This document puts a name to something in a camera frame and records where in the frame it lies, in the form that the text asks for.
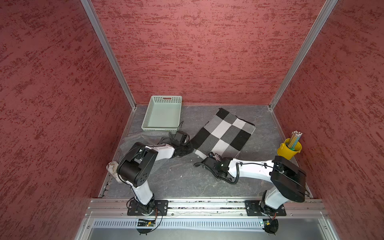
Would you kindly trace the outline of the black white checkered scarf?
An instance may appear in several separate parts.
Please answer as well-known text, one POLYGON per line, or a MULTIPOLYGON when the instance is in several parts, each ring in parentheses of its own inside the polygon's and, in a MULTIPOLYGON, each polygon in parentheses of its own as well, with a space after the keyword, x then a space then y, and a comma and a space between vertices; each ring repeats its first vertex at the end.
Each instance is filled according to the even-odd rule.
POLYGON ((219 108, 214 117, 191 139, 194 153, 202 159, 207 158, 209 153, 236 158, 255 129, 254 124, 219 108))

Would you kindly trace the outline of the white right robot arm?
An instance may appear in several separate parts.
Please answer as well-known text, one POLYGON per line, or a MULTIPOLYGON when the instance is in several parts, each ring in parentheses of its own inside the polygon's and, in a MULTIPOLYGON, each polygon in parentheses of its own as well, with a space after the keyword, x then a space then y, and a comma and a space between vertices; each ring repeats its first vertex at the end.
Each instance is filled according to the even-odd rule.
POLYGON ((270 182, 274 187, 263 193, 256 207, 265 215, 275 214, 286 202, 303 203, 306 198, 306 176, 304 170, 282 156, 264 162, 243 161, 210 155, 194 167, 203 167, 217 180, 235 185, 240 178, 270 182))

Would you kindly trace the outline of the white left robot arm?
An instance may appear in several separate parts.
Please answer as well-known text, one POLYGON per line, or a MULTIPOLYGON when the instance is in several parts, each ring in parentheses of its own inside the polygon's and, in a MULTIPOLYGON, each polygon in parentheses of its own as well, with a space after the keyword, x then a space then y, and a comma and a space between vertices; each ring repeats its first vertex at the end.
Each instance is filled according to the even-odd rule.
POLYGON ((136 142, 121 159, 117 176, 124 184, 129 185, 134 193, 133 203, 138 212, 150 215, 155 210, 155 197, 148 184, 148 177, 156 161, 180 158, 192 153, 191 143, 144 145, 136 142))

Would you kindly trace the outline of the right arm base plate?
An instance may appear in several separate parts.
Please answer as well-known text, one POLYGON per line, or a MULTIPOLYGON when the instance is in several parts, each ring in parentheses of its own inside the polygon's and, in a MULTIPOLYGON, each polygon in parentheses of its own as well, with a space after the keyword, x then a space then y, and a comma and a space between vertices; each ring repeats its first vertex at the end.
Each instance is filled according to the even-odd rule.
POLYGON ((248 217, 285 217, 287 215, 283 205, 278 209, 273 209, 267 205, 262 205, 261 201, 245 201, 245 209, 248 217))

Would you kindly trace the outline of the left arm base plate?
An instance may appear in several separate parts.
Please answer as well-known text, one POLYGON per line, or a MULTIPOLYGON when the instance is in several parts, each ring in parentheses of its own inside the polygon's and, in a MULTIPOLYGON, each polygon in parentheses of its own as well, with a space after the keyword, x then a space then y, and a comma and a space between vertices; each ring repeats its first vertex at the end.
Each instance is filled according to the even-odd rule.
POLYGON ((131 200, 127 203, 128 216, 156 216, 167 215, 169 201, 151 200, 147 205, 143 205, 137 200, 131 200))

